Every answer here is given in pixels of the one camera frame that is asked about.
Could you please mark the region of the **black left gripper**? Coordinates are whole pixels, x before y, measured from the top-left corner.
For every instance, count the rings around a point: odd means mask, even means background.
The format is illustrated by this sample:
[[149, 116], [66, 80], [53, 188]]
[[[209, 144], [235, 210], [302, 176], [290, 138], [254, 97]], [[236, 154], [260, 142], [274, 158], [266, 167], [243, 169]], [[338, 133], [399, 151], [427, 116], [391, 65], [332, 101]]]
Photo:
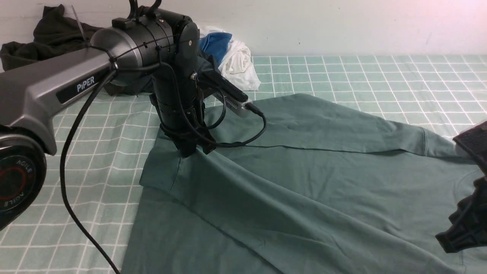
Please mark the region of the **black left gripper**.
[[170, 72], [155, 72], [151, 76], [154, 92], [151, 103], [156, 107], [160, 129], [173, 142], [183, 158], [200, 147], [209, 154], [216, 146], [214, 138], [204, 129], [205, 104], [199, 95], [195, 81]]

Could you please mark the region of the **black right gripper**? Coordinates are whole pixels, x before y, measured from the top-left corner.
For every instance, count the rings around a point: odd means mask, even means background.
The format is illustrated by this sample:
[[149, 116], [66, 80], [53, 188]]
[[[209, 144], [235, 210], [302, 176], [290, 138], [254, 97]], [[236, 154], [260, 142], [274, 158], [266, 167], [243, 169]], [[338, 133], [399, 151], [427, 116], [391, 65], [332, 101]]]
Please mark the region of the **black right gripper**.
[[445, 253], [487, 246], [487, 181], [475, 180], [475, 191], [457, 204], [449, 216], [452, 226], [435, 237]]

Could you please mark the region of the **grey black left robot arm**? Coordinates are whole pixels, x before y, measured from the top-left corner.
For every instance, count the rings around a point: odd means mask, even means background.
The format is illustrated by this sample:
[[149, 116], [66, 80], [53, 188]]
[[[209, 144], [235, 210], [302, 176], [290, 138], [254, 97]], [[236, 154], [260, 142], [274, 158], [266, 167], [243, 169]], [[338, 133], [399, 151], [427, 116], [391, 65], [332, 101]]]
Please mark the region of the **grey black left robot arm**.
[[131, 9], [79, 50], [1, 73], [1, 229], [42, 189], [46, 155], [57, 150], [55, 115], [107, 83], [161, 77], [161, 63], [185, 82], [196, 71], [200, 33], [191, 17], [157, 3]]

